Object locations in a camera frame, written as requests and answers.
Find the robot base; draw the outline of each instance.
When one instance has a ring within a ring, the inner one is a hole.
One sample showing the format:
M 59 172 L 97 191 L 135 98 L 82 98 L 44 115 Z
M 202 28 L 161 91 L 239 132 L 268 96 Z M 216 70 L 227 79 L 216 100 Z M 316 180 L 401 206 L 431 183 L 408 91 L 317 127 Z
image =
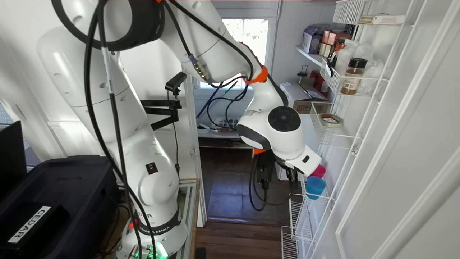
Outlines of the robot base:
M 123 235 L 121 236 L 121 243 L 116 252 L 117 259 L 128 259 L 132 248 L 138 244 L 136 233 L 134 230 L 130 230 L 128 233 L 129 222 L 123 229 Z M 139 233 L 142 242 L 142 258 L 147 259 L 149 251 L 146 249 L 148 245 L 151 245 L 152 239 L 149 235 Z M 173 227 L 170 231 L 155 235 L 155 242 L 160 242 L 168 253 L 168 257 L 175 254 L 184 245 L 187 238 L 187 226 L 182 221 L 179 225 Z

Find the spice jar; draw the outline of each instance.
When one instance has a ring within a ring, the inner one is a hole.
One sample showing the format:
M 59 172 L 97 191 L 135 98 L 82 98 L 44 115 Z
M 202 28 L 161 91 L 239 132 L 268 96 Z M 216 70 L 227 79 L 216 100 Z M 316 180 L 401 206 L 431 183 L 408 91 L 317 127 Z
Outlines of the spice jar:
M 361 82 L 360 77 L 364 74 L 364 68 L 366 67 L 367 62 L 367 59 L 350 59 L 345 76 L 354 78 L 345 78 L 344 85 L 340 91 L 341 93 L 356 94 L 359 88 L 359 83 Z

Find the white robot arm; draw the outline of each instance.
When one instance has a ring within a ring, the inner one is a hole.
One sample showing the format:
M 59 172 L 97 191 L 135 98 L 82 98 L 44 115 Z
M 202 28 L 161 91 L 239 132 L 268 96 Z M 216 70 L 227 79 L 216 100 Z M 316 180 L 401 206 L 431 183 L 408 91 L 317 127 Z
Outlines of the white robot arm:
M 93 0 L 51 1 L 65 27 L 45 33 L 37 51 L 61 95 L 95 136 L 82 82 L 83 42 L 96 4 Z M 321 158 L 305 144 L 298 113 L 286 106 L 285 94 L 250 49 L 230 36 L 210 1 L 109 0 L 104 13 L 108 47 L 113 51 L 112 81 L 128 183 L 145 208 L 155 239 L 161 241 L 169 255 L 180 249 L 187 233 L 176 203 L 179 178 L 148 125 L 145 111 L 114 52 L 160 39 L 185 69 L 201 81 L 222 82 L 237 74 L 244 75 L 254 89 L 254 97 L 237 125 L 241 139 L 254 148 L 272 149 L 280 163 L 305 175 L 319 165 Z M 100 48 L 98 36 L 95 39 L 94 46 Z M 102 52 L 94 50 L 90 71 L 92 106 L 98 124 L 102 125 L 102 136 L 112 156 L 118 158 L 103 60 Z M 143 217 L 139 217 L 139 224 L 142 243 L 147 245 L 151 243 L 150 232 Z M 124 232 L 119 253 L 137 244 L 134 234 L 128 232 Z

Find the blue cup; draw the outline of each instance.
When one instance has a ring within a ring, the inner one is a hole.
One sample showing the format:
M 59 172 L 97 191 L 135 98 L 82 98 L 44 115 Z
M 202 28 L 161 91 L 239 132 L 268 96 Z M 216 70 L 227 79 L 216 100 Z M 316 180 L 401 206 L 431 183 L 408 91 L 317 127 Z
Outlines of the blue cup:
M 307 193 L 321 195 L 326 188 L 326 182 L 316 176 L 309 177 L 307 179 Z M 319 197 L 314 195 L 308 195 L 307 197 L 312 200 L 317 200 Z

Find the tape roll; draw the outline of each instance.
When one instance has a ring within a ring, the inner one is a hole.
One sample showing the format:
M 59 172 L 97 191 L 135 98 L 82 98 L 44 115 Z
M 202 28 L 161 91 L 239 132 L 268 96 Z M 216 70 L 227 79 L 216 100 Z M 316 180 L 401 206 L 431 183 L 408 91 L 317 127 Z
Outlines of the tape roll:
M 320 113 L 319 121 L 321 125 L 328 128 L 338 128 L 343 124 L 343 119 L 332 113 Z

